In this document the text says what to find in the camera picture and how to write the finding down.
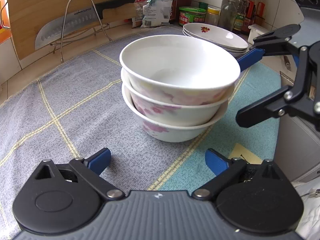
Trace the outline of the white floral bowl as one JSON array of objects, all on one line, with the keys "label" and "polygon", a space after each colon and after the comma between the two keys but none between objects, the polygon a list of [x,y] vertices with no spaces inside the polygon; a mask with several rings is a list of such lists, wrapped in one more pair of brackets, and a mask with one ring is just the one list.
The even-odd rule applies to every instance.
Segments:
[{"label": "white floral bowl", "polygon": [[121,92],[126,105],[133,113],[133,116],[135,117],[135,120],[138,122],[139,126],[151,137],[164,142],[184,142],[194,139],[210,126],[221,120],[228,108],[228,101],[226,101],[207,123],[199,126],[172,126],[153,121],[144,116],[142,113],[139,113],[133,104],[129,90],[125,87],[125,85],[121,85]]},{"label": "white floral bowl", "polygon": [[229,52],[182,35],[135,40],[122,49],[119,61],[137,92],[176,105],[217,102],[240,75],[240,66]]},{"label": "white floral bowl", "polygon": [[151,120],[172,126],[197,126],[207,123],[226,102],[234,91],[234,86],[227,89],[220,101],[208,105],[186,106],[157,101],[137,92],[131,85],[129,75],[121,69],[123,84],[129,90],[133,104],[139,113]]}]

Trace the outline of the white fruit-pattern plate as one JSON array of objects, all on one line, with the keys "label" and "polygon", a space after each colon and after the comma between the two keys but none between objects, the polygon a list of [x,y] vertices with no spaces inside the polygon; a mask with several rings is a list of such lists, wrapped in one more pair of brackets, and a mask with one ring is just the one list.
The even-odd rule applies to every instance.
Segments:
[{"label": "white fruit-pattern plate", "polygon": [[183,30],[196,38],[217,44],[231,50],[246,50],[248,43],[240,36],[226,29],[205,23],[187,23]]}]

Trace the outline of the white fruit plate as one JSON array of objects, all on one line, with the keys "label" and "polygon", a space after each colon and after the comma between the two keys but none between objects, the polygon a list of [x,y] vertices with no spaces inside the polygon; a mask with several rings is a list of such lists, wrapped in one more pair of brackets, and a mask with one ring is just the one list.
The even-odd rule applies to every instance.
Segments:
[{"label": "white fruit plate", "polygon": [[[206,39],[202,39],[202,38],[200,38],[200,37],[196,37],[196,36],[190,35],[190,34],[189,34],[188,32],[186,32],[184,29],[182,29],[182,33],[183,33],[185,36],[190,36],[190,37],[194,37],[194,38],[199,38],[199,39],[201,39],[201,40],[206,40]],[[224,47],[224,46],[222,46],[222,45],[220,45],[220,44],[215,44],[215,45],[217,45],[217,46],[219,46],[219,47],[227,50],[228,52],[232,52],[232,53],[244,53],[244,52],[247,52],[247,51],[248,51],[247,49],[245,49],[245,50],[235,50],[235,49],[231,49],[231,48]]]},{"label": "white fruit plate", "polygon": [[[185,35],[185,36],[190,36],[190,37],[194,37],[194,36],[191,36],[189,34],[187,34],[186,32],[182,31],[182,33]],[[224,48],[224,47],[221,47],[223,48],[224,50],[226,50],[227,52],[229,52],[231,55],[233,55],[236,59],[237,58],[240,58],[241,56],[245,55],[247,53],[247,51],[232,51],[230,49],[227,49],[227,48]]]}]

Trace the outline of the grey teal checked mat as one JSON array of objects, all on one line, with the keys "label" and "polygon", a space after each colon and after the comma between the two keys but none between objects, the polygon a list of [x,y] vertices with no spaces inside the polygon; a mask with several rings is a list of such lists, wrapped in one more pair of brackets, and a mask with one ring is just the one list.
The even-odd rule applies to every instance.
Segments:
[{"label": "grey teal checked mat", "polygon": [[124,27],[119,39],[65,62],[1,105],[1,239],[18,234],[13,201],[44,159],[63,164],[106,147],[112,161],[102,177],[124,192],[191,192],[214,177],[204,161],[208,148],[229,156],[239,143],[273,158],[279,120],[249,129],[235,122],[239,109],[280,87],[279,74],[262,63],[241,74],[224,117],[195,139],[163,142],[139,126],[121,94],[120,51],[144,36],[181,32],[174,25]]}]

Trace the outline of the yellow lid spice jar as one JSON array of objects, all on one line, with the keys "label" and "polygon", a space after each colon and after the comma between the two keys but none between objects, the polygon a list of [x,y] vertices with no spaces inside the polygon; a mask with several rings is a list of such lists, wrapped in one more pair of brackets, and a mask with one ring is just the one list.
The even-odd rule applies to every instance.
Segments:
[{"label": "yellow lid spice jar", "polygon": [[216,9],[212,7],[207,8],[207,12],[204,20],[206,24],[217,26],[219,22],[219,18],[220,18],[220,9]]}]

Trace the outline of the green lid sauce jar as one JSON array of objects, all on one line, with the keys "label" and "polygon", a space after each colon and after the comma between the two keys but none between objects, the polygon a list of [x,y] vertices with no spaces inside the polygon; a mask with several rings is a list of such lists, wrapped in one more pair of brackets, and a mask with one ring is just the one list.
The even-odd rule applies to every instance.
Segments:
[{"label": "green lid sauce jar", "polygon": [[187,23],[203,23],[206,10],[196,7],[179,7],[179,25],[183,26]]}]

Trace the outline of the dark soy sauce bottle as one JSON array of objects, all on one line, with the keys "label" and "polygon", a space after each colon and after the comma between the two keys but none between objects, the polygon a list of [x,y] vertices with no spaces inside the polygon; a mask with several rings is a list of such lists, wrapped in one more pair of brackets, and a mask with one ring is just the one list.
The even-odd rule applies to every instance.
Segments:
[{"label": "dark soy sauce bottle", "polygon": [[176,18],[177,0],[172,0],[169,23],[173,23]]}]

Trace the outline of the white plastic food bag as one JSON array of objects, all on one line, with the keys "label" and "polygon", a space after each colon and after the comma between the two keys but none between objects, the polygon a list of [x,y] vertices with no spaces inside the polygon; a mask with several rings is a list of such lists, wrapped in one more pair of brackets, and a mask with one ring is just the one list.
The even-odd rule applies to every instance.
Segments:
[{"label": "white plastic food bag", "polygon": [[132,28],[150,28],[168,25],[172,0],[135,0],[136,16]]}]

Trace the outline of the black handled kitchen knife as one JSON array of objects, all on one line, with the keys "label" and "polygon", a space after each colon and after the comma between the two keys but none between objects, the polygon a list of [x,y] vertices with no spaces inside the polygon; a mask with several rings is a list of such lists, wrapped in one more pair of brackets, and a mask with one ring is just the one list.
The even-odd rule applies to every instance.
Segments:
[{"label": "black handled kitchen knife", "polygon": [[35,50],[61,38],[62,33],[68,35],[91,23],[101,21],[105,9],[114,9],[134,2],[135,0],[108,0],[94,3],[92,6],[84,9],[66,13],[60,18],[46,23],[40,29],[35,39]]}]

